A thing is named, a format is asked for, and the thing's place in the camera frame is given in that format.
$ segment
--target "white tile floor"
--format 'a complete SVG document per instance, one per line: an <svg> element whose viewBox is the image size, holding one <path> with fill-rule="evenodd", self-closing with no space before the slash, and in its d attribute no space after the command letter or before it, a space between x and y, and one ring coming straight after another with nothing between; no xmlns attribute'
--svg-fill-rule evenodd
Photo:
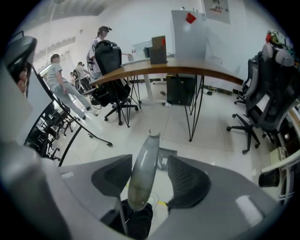
<svg viewBox="0 0 300 240"><path fill-rule="evenodd" d="M145 84L140 84L141 99L147 98ZM166 96L160 91L166 92L165 84L151 85L155 99L164 99ZM111 141L113 147L108 147L99 140L89 138L83 129L74 140L63 165L73 165L101 160L121 154L132 154L133 162L148 135L150 118L156 121L156 127L161 134L160 146L162 148L178 151L178 155L187 157L212 165L221 166L234 170L244 175L249 180L257 183L260 169L270 165L268 139L262 139L261 130L256 129L257 136L261 142L258 149L251 144L251 150L243 155L242 150L246 149L246 134L239 130L227 132L228 125L239 125L239 121L232 118L233 113L240 115L245 113L244 105L235 105L236 95L225 95L214 92L212 96L204 95L200 111L198 125L192 142L189 142L188 125L183 106L173 105L171 108L156 104L153 109L148 105L142 104L142 109L135 111L132 109L130 114L130 128L125 123L118 125L117 114L109 117L109 121L104 121L104 116L111 110L108 105L102 108L100 114L95 117L88 113L86 121L82 121L84 126L98 137ZM56 145L61 151L61 157L72 134L69 130L67 136L61 134ZM157 171L153 185L153 192L159 196L159 200L168 202L173 196L173 189L167 173ZM122 193L122 199L127 196L127 188ZM166 219L167 208L159 204L152 220L150 233Z"/></svg>

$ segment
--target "red sticker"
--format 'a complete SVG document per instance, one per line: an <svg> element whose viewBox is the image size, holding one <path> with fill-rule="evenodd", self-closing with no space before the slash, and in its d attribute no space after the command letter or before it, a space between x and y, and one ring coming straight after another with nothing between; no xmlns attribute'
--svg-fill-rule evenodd
<svg viewBox="0 0 300 240"><path fill-rule="evenodd" d="M194 17L193 15L191 15L190 13L187 14L187 18L186 18L186 21L189 23L189 24L192 24L197 18Z"/></svg>

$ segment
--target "headphones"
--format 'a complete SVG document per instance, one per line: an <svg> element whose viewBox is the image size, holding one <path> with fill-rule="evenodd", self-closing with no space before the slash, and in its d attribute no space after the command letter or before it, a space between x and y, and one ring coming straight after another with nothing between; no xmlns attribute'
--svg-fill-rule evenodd
<svg viewBox="0 0 300 240"><path fill-rule="evenodd" d="M97 33L97 36L98 36L98 37L99 37L99 35L100 35L100 33L101 33L102 31L107 31L107 32L109 32L109 31L112 31L112 29L111 29L110 27L106 27L106 26L100 27L100 28L98 29L98 33Z"/></svg>

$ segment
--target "poster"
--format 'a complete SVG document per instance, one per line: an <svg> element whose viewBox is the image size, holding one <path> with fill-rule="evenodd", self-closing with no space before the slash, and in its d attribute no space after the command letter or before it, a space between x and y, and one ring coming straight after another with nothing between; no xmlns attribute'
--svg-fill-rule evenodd
<svg viewBox="0 0 300 240"><path fill-rule="evenodd" d="M230 24L227 0L203 0L206 17Z"/></svg>

